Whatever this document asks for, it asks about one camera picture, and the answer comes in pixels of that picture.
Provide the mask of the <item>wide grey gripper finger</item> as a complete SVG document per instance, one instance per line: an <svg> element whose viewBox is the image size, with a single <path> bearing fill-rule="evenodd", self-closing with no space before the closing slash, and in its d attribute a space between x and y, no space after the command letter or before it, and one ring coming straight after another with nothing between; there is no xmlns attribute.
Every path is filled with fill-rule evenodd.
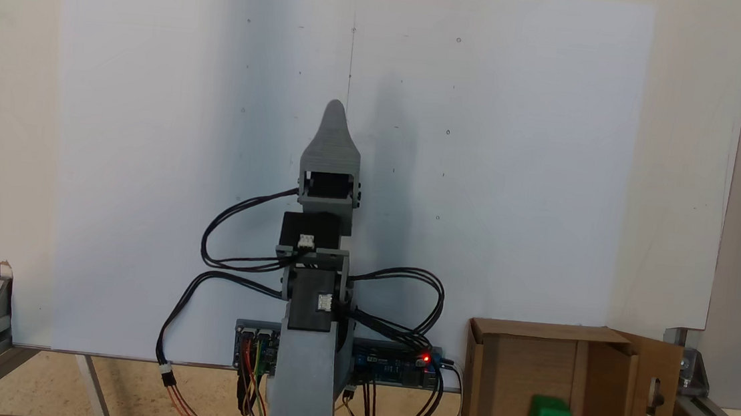
<svg viewBox="0 0 741 416"><path fill-rule="evenodd" d="M360 172L361 155L348 129L343 102L328 102L319 129L301 155L301 168Z"/></svg>

